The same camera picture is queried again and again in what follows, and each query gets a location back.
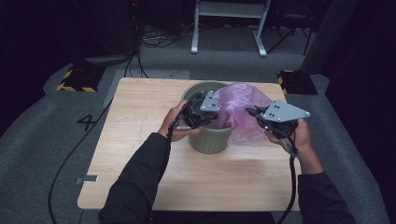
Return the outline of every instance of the plastic bag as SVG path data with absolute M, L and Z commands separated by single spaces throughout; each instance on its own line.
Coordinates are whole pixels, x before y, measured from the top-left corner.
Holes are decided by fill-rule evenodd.
M 218 101 L 219 117 L 207 127 L 211 129 L 233 128 L 228 144 L 237 146 L 259 146 L 268 141 L 257 120 L 251 117 L 246 107 L 267 107 L 272 103 L 264 93 L 247 83 L 234 83 L 214 94 Z

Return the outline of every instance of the hand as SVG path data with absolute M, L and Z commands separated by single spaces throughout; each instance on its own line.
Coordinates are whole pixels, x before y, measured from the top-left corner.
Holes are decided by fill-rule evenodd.
M 177 106 L 171 108 L 168 112 L 168 114 L 166 115 L 165 119 L 163 119 L 163 125 L 161 126 L 160 130 L 158 130 L 158 133 L 161 134 L 162 136 L 164 136 L 165 138 L 168 137 L 168 128 L 169 125 L 171 124 L 172 121 L 175 120 L 178 112 L 181 110 L 181 108 L 183 107 L 184 104 L 187 103 L 187 100 L 180 102 Z M 191 135 L 191 134 L 198 134 L 201 131 L 204 130 L 204 127 L 201 126 L 199 128 L 193 129 L 193 130 L 183 130 L 183 131 L 179 131 L 174 129 L 173 133 L 172 133 L 172 142 L 176 142 L 182 138 L 184 138 L 187 135 Z
M 273 134 L 265 132 L 270 142 L 282 145 L 282 142 Z M 311 145 L 311 132 L 309 131 L 308 123 L 304 119 L 298 120 L 298 126 L 291 137 L 294 140 L 294 145 L 297 147 L 297 159 L 301 164 L 301 173 L 303 175 L 314 175 L 324 171 L 317 153 Z

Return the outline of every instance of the person's right arm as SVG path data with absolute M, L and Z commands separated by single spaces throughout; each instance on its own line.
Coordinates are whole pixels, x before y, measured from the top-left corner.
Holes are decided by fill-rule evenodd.
M 271 142 L 281 145 L 272 134 L 267 132 L 266 135 Z M 299 119 L 294 139 L 302 173 L 298 176 L 298 193 L 303 223 L 356 223 L 312 148 L 311 134 L 305 120 Z

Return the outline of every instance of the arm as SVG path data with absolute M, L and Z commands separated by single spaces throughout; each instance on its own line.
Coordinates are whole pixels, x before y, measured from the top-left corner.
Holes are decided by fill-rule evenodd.
M 168 127 L 185 103 L 181 102 L 169 110 L 160 130 L 152 133 L 125 165 L 98 214 L 100 223 L 149 223 L 157 195 L 158 175 L 165 159 Z M 197 134 L 202 129 L 174 130 L 172 141 L 188 134 Z
M 281 145 L 272 134 L 266 135 L 272 143 Z M 311 133 L 305 120 L 299 119 L 294 137 L 302 173 L 298 177 L 298 193 L 303 223 L 356 223 L 312 148 Z

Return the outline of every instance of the person's left hand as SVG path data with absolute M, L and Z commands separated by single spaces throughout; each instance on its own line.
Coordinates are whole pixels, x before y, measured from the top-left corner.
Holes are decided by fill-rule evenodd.
M 160 130 L 158 130 L 158 133 L 162 136 L 164 136 L 165 138 L 167 138 L 168 136 L 168 128 L 169 125 L 171 124 L 172 121 L 175 120 L 178 112 L 181 110 L 181 108 L 183 107 L 184 104 L 187 103 L 187 100 L 180 102 L 177 106 L 172 107 L 168 114 L 166 115 L 165 119 L 163 119 L 163 125 L 161 126 Z M 184 138 L 187 135 L 191 135 L 191 134 L 198 134 L 200 133 L 202 130 L 204 129 L 203 126 L 193 129 L 193 130 L 183 130 L 183 131 L 179 131 L 174 129 L 174 131 L 172 132 L 172 142 L 176 142 L 182 138 Z

